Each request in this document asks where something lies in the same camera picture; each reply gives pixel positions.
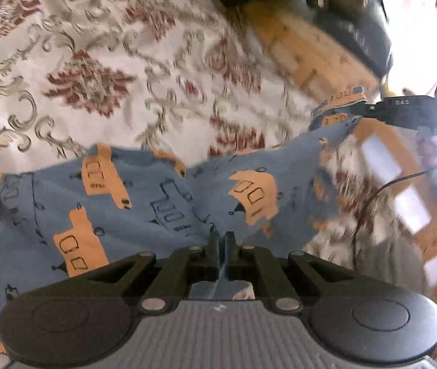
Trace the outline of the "blue pants with orange trucks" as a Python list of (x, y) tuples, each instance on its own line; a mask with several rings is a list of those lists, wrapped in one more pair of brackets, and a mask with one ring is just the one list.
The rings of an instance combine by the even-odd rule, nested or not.
[(71, 162), (0, 173), (0, 311), (23, 292), (214, 234), (233, 232), (278, 256), (303, 248), (338, 210), (326, 163), (358, 122), (317, 119), (277, 147), (191, 168), (170, 153), (99, 143)]

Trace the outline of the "white floral bedspread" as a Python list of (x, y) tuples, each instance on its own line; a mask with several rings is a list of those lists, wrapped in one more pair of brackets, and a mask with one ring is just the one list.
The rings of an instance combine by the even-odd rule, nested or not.
[[(0, 0), (0, 173), (71, 162), (99, 143), (191, 168), (289, 142), (314, 107), (214, 0)], [(389, 235), (350, 250), (357, 232), (335, 172), (360, 162), (351, 133), (326, 163), (338, 210), (300, 249), (428, 293), (422, 257), (388, 211)]]

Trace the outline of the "wooden bed frame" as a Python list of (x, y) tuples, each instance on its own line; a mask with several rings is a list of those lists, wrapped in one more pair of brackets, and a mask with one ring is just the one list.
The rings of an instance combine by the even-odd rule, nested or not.
[[(292, 77), (295, 84), (316, 101), (339, 91), (345, 92), (356, 82), (373, 88), (376, 78), (352, 53), (333, 37), (292, 14), (279, 0), (253, 1), (245, 8), (227, 9), (233, 24), (251, 26), (259, 37), (263, 50), (280, 69)], [(388, 211), (395, 222), (395, 231), (403, 238), (410, 232), (396, 211), (396, 199), (410, 188), (410, 183), (393, 185), (382, 192), (376, 188), (380, 181), (368, 173), (369, 161), (364, 158), (355, 173), (338, 168), (335, 183), (340, 188), (339, 206), (350, 222), (362, 228), (356, 236), (360, 242), (389, 235), (383, 228), (382, 214)], [(428, 263), (437, 262), (437, 200), (431, 195), (427, 180), (415, 184), (422, 193), (425, 208), (431, 212), (431, 222), (416, 234), (415, 244)]]

